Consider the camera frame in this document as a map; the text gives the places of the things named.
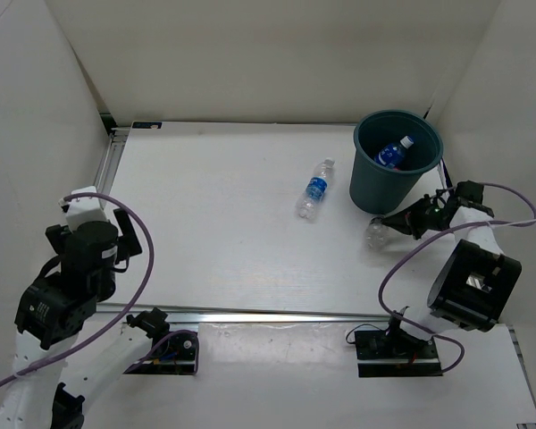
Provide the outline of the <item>black label clear bottle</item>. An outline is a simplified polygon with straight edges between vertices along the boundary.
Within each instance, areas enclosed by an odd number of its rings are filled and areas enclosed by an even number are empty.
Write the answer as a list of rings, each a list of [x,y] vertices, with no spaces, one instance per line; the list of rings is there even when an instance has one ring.
[[[383,216],[375,216],[365,229],[365,243],[371,250],[381,251],[392,242],[391,228],[383,221]]]

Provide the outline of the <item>large blue label bottle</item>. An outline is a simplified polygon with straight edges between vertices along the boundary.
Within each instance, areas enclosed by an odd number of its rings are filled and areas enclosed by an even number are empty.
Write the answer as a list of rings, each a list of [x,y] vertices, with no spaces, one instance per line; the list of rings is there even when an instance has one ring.
[[[382,167],[399,166],[406,158],[407,151],[415,141],[410,136],[403,137],[400,141],[389,143],[374,157],[376,164]]]

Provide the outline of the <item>small blue label bottle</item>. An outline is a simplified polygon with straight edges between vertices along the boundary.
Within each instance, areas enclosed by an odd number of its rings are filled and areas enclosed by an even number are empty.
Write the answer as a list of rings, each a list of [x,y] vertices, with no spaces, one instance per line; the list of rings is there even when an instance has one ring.
[[[312,220],[322,203],[326,190],[334,175],[335,161],[326,158],[320,162],[312,173],[312,177],[296,204],[296,214],[303,219]]]

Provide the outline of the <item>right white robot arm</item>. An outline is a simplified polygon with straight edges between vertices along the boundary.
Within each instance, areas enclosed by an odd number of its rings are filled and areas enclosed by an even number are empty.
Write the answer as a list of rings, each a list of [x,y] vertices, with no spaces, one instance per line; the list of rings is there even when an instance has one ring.
[[[487,332],[499,317],[522,272],[519,261],[508,257],[496,242],[491,208],[483,204],[484,185],[461,181],[448,198],[439,189],[408,208],[379,218],[381,228],[419,240],[427,231],[448,229],[456,246],[435,279],[423,307],[405,307],[391,317],[383,346],[402,358],[416,343],[449,330]]]

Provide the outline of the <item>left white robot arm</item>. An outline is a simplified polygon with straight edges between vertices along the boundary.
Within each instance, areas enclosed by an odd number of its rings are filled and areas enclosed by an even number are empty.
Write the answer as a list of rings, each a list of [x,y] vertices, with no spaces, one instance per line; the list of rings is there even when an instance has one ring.
[[[0,428],[79,428],[96,393],[130,367],[169,348],[166,314],[122,310],[127,330],[73,377],[63,379],[70,355],[96,340],[79,341],[97,305],[115,292],[115,275],[142,249],[135,229],[147,227],[131,210],[117,208],[109,221],[98,208],[66,214],[46,237],[54,257],[23,292],[16,312],[13,373],[0,406]]]

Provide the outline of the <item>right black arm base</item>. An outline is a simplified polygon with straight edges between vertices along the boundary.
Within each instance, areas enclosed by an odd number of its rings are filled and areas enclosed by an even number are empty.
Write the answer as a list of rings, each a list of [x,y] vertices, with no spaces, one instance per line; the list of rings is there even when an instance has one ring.
[[[359,378],[442,376],[433,340],[420,340],[400,328],[391,317],[385,324],[363,323],[347,332],[345,340],[356,348]]]

